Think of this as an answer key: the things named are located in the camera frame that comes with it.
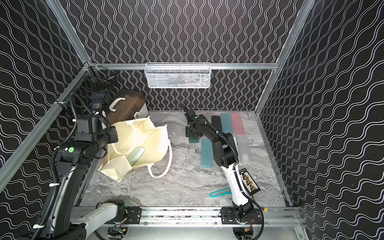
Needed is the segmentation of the green pencil case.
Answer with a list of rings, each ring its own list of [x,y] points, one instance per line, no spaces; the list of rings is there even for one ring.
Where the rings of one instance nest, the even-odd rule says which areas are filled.
[[[199,136],[189,136],[189,143],[190,144],[197,144],[200,142],[200,137]]]

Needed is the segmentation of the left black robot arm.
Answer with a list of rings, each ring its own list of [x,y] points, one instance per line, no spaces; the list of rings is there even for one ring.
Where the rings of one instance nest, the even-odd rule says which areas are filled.
[[[98,110],[90,110],[78,94],[70,94],[74,127],[50,159],[52,182],[33,229],[20,240],[84,240],[85,224],[72,224],[71,212],[82,179],[100,150],[118,139],[116,129]]]

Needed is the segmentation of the white pencil case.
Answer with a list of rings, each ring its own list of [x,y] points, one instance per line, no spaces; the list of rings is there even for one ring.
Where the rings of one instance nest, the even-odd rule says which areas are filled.
[[[127,156],[127,161],[133,167],[135,163],[140,159],[140,157],[145,152],[143,147],[136,147],[132,152]]]

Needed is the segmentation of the pale blue translucent pencil case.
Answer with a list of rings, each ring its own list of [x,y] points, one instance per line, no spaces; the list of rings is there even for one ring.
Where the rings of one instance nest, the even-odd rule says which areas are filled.
[[[211,169],[213,167],[213,146],[212,142],[203,137],[201,140],[201,167],[204,169]]]

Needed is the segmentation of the black card with brown items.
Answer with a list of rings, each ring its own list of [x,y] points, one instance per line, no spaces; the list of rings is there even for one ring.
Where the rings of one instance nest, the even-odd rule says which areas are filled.
[[[256,194],[261,190],[257,185],[257,183],[252,178],[252,176],[250,175],[250,173],[247,171],[247,169],[243,168],[239,170],[239,174],[243,182],[243,185],[250,196],[253,196],[254,194]]]

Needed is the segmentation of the translucent clear pencil case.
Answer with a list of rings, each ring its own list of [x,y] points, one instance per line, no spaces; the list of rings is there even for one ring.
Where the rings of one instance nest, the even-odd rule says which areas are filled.
[[[249,163],[252,160],[252,153],[248,137],[246,135],[237,135],[237,147],[239,157],[242,163]]]

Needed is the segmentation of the cream canvas tote bag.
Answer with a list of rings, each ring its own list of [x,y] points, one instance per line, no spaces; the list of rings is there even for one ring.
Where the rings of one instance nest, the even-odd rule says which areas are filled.
[[[170,170],[173,151],[168,126],[156,127],[150,117],[117,122],[113,124],[118,134],[116,143],[108,144],[107,159],[99,172],[116,182],[133,169],[147,167],[154,179],[164,177]],[[152,167],[169,155],[166,169],[155,175]]]

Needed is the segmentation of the pink pencil case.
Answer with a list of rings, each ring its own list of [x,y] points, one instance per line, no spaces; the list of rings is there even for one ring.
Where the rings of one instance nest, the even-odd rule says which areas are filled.
[[[233,124],[234,134],[245,135],[246,131],[240,113],[231,113],[231,120]]]

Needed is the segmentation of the black pencil case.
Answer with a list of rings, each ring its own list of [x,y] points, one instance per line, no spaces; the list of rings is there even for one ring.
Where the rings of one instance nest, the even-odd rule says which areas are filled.
[[[211,124],[218,132],[222,132],[222,122],[221,122],[221,116],[220,115],[214,115],[211,116]]]

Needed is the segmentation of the brown lidded storage box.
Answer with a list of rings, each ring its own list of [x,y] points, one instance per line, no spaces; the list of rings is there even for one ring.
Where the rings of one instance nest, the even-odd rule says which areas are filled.
[[[148,116],[143,93],[127,89],[120,90],[102,109],[111,125]]]

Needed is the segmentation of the teal utility knife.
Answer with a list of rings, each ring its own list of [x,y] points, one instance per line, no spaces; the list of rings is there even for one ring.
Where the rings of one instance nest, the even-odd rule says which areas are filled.
[[[225,195],[231,195],[231,194],[232,194],[231,188],[225,188],[225,189],[221,189],[221,190],[212,192],[209,194],[209,196],[210,196],[210,198],[217,198],[217,197],[221,197],[221,196],[225,196]]]

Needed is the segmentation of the teal translucent pencil case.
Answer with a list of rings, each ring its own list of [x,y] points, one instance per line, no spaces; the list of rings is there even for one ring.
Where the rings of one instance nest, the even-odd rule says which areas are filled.
[[[232,123],[232,119],[231,119],[231,114],[222,113],[221,114],[221,124],[222,124],[223,133],[225,133],[225,134],[230,133],[230,134],[234,135],[234,128],[233,128],[233,123]]]

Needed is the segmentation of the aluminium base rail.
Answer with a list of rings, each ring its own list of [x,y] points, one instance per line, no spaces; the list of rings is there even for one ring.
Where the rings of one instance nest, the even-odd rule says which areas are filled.
[[[248,227],[235,220],[230,207],[128,207],[129,219],[123,227]],[[296,208],[272,208],[264,213],[266,227],[298,227]]]

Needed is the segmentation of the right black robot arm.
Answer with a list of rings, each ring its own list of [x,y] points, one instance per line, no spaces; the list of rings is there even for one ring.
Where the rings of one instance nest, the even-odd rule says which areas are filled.
[[[186,106],[184,106],[184,115],[187,119],[186,136],[205,136],[212,144],[213,159],[223,170],[232,192],[233,219],[239,223],[258,220],[263,226],[265,223],[263,209],[248,193],[240,174],[240,161],[233,135],[219,131],[205,116],[197,115]]]

